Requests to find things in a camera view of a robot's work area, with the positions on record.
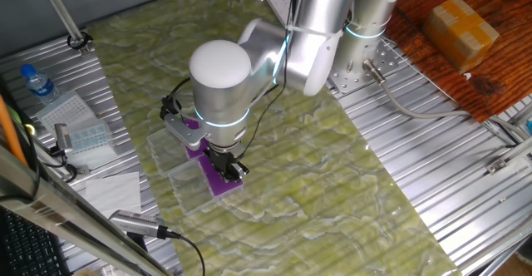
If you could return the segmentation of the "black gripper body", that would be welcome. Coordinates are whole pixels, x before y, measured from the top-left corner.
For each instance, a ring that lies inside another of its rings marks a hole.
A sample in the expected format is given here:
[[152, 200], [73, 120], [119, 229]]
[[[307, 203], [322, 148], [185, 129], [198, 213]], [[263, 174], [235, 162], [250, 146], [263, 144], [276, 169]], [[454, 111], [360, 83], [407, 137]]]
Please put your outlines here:
[[210, 161], [217, 166], [226, 166], [230, 163], [236, 163], [244, 155], [244, 145], [236, 143], [231, 146], [220, 146], [209, 144], [208, 157]]

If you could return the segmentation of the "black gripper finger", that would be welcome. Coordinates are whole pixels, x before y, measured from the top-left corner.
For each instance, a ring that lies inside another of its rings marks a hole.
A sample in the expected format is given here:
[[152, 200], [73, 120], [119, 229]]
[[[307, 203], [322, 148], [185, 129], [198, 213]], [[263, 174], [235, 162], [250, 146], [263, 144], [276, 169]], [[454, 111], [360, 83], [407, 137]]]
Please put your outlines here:
[[217, 168], [217, 171], [224, 182], [229, 183], [234, 181], [234, 177], [229, 165], [225, 165], [222, 168]]
[[230, 175], [233, 181], [241, 181], [248, 173], [249, 169], [240, 161], [230, 165]]

